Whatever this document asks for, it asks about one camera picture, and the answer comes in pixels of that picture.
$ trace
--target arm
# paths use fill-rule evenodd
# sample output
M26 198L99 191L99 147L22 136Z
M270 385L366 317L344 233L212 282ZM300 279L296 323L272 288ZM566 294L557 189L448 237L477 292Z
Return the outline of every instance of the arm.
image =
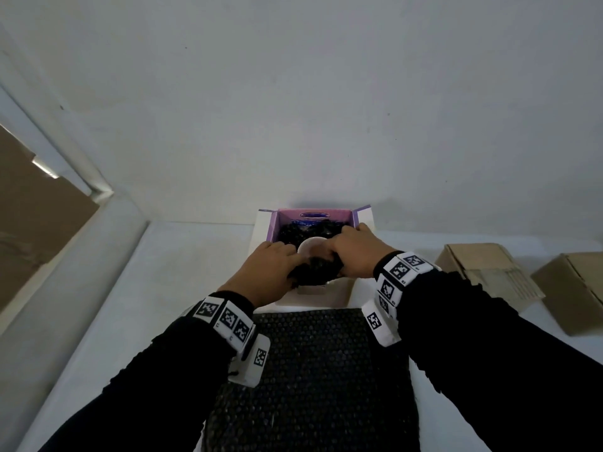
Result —
M249 317L291 289L288 274L305 259L293 246L262 243L212 296ZM169 450L191 452L227 381L235 351L194 308L174 321L111 379L101 395L67 420L41 452Z
M331 240L330 249L346 273L378 277L400 251L359 229ZM603 366L501 298L433 270L404 289L397 316L404 350L490 449L598 441Z

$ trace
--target hand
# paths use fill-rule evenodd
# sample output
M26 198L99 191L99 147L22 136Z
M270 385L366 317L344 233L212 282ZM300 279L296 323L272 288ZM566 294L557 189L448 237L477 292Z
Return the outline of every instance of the hand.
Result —
M256 308L274 303L289 292L293 279L287 276L302 263L307 263L307 258L298 254L293 244L265 241L217 291L239 293Z
M341 234L328 239L323 245L341 258L341 274L355 278L373 277L377 263L396 250L373 235L365 223L358 225L358 229L346 225Z

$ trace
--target left hand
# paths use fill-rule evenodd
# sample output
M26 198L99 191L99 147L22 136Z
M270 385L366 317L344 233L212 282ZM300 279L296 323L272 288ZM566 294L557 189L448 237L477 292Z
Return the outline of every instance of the left hand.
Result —
M307 258L298 254L293 244L265 241L217 291L239 293L256 308L274 303L290 291L293 279L287 276L302 263L307 263Z

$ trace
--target brown cardboard box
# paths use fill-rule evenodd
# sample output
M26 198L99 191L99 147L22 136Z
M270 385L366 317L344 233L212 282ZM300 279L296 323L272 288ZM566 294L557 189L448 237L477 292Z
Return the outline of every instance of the brown cardboard box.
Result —
M569 335L603 334L603 252L561 254L534 274L543 303Z
M0 125L0 311L98 208L32 159L34 154Z
M521 312L544 294L500 244L447 244L435 262L446 272L457 271L490 296L503 298Z

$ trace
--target black long sleeve shirt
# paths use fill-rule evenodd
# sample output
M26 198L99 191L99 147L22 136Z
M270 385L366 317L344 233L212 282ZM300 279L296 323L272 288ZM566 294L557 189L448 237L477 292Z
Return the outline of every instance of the black long sleeve shirt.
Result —
M377 265L376 276L396 253ZM252 315L236 293L213 296ZM397 316L411 359L491 450L600 448L603 366L501 298L457 273L433 270L405 289ZM234 355L206 322L181 317L41 451L191 452Z

